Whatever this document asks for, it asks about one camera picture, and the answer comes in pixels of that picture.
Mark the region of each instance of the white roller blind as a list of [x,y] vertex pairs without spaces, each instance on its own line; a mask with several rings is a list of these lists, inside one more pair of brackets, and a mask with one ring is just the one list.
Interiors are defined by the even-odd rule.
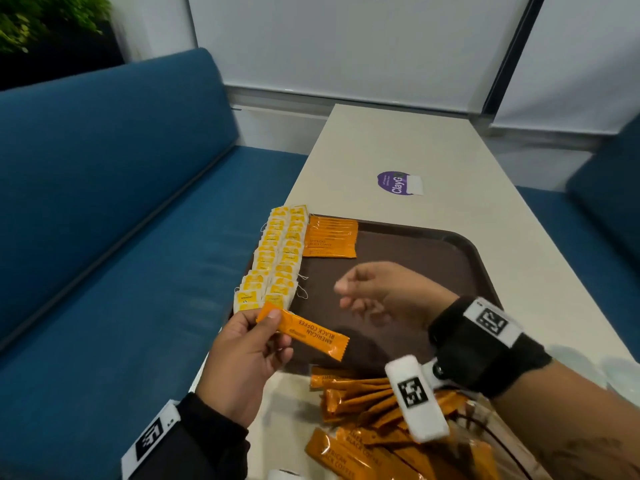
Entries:
[[224,83],[480,112],[528,0],[189,0]]
[[545,0],[494,127],[615,134],[640,112],[640,0]]

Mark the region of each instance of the black sleeve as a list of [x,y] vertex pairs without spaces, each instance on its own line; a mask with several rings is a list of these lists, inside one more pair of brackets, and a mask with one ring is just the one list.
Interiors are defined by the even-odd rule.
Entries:
[[149,454],[132,480],[244,480],[248,431],[189,393],[178,405],[180,423]]

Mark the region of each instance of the sofa backrest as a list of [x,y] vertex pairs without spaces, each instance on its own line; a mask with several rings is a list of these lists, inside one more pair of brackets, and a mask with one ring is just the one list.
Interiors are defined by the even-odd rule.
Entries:
[[567,182],[567,192],[640,264],[640,116]]
[[0,348],[237,137],[204,49],[0,93]]

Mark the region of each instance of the hand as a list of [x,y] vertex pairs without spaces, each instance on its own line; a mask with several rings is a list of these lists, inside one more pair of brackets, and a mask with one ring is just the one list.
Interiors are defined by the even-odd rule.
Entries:
[[391,318],[423,328],[458,295],[410,269],[392,262],[359,264],[336,282],[340,307],[353,313]]
[[210,408],[248,428],[262,402],[264,385],[293,357],[291,337],[277,333],[282,318],[272,310],[236,313],[214,340],[196,395]]

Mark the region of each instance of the green leaves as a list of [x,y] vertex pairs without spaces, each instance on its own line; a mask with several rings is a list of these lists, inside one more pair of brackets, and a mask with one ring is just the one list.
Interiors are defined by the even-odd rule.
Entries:
[[96,25],[108,20],[108,0],[0,0],[0,52],[28,52],[29,43],[47,31],[43,20],[61,18],[101,33]]

